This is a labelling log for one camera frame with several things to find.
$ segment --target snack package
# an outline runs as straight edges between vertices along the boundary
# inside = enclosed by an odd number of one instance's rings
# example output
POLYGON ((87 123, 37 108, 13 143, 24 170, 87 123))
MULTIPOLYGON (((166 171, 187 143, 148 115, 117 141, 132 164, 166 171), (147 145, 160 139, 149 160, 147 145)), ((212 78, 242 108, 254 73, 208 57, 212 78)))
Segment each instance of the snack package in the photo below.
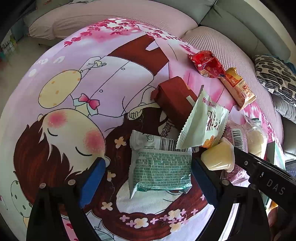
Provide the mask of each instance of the snack package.
MULTIPOLYGON (((247 135, 243 125, 238 125, 233 121, 228 120, 223 137, 229 140, 234 147, 239 148, 246 153, 248 152, 247 135)), ((235 164, 232 172, 225 173, 225 178, 235 185, 247 180, 247 178, 245 178, 246 174, 246 170, 235 164)))
POLYGON ((160 83, 152 91, 151 99, 159 104, 176 128, 181 131, 197 96, 179 76, 176 76, 160 83))
POLYGON ((211 51, 203 50, 195 55, 188 56, 194 62, 196 69, 202 76, 217 78, 220 74, 224 74, 222 65, 211 51))
POLYGON ((195 67, 202 76, 219 78, 222 81, 239 105, 240 110, 256 100, 256 96, 244 79, 237 74, 236 67, 229 68, 225 71, 219 60, 208 50, 188 56, 194 62, 195 67))
POLYGON ((228 114, 226 108, 211 100, 202 85, 199 97, 179 135, 176 148, 210 148, 217 145, 223 135, 228 114))
POLYGON ((240 110, 256 100, 256 96, 250 90, 245 80, 237 74, 236 67, 229 68, 225 71, 225 76, 219 76, 218 78, 231 93, 240 110))
POLYGON ((191 184, 192 149, 176 150, 176 140, 133 130, 128 173, 130 198, 136 191, 180 190, 187 193, 191 184))
POLYGON ((244 129, 247 134, 248 152, 264 159, 268 136, 262 129, 258 118, 250 119, 245 116, 245 119, 244 129))
POLYGON ((223 137, 229 140, 234 147, 248 153, 247 135, 242 125, 238 125, 232 120, 228 120, 223 137))
POLYGON ((235 162, 233 145, 222 137, 218 145, 205 150, 200 159, 211 171, 232 172, 235 162))

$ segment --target sofa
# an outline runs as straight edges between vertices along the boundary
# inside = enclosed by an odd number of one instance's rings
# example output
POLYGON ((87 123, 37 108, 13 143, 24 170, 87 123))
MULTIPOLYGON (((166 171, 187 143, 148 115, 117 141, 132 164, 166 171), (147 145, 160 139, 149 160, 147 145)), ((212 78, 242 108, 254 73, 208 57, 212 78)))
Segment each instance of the sofa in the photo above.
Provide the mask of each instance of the sofa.
MULTIPOLYGON (((271 123, 277 138, 281 143, 286 141, 284 122, 274 110, 270 93, 257 81, 252 59, 256 54, 271 54, 286 61, 290 57, 290 50, 272 26, 247 2, 97 0, 67 4, 35 20, 28 26, 29 35, 40 44, 53 46, 87 25, 112 17, 150 24, 197 49, 211 50, 226 69, 237 66, 238 74, 244 77, 257 96, 257 104, 271 123)), ((294 146, 293 139, 287 141, 294 146)), ((0 221, 0 225, 13 237, 5 222, 0 221)))

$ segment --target green snack package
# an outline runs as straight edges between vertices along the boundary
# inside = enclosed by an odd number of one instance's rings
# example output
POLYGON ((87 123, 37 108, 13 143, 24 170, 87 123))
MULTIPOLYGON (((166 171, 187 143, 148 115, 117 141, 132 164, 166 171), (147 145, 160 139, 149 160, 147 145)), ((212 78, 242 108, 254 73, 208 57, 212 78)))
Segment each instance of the green snack package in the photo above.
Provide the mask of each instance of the green snack package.
POLYGON ((130 198, 136 191, 180 190, 187 193, 190 190, 192 150, 176 150, 176 144, 177 140, 133 130, 128 173, 130 198))

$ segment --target rosy cheek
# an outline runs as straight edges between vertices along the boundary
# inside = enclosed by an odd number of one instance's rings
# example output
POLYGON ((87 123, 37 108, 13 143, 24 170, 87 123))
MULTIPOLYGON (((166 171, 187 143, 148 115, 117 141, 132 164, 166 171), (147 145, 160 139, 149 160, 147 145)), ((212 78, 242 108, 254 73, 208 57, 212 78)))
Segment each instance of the rosy cheek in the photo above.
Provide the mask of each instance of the rosy cheek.
POLYGON ((66 112, 56 110, 50 113, 47 117, 47 125, 51 128, 60 128, 67 122, 66 112))
POLYGON ((99 130, 88 131, 83 142, 90 153, 105 153, 105 140, 99 130))

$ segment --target screw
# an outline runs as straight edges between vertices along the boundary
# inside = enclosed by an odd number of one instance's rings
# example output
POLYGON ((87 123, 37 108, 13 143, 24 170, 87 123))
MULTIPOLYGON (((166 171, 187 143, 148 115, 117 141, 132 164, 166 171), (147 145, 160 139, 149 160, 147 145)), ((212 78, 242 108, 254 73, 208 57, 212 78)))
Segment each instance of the screw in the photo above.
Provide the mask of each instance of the screw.
POLYGON ((43 189, 43 188, 45 188, 46 187, 46 184, 45 183, 41 183, 40 185, 39 185, 39 188, 41 188, 41 189, 43 189))
POLYGON ((227 179, 223 179, 222 184, 225 186, 228 186, 230 184, 230 182, 227 179))
POLYGON ((71 179, 68 181, 68 184, 71 186, 74 185, 75 183, 76 183, 76 181, 74 179, 71 179))

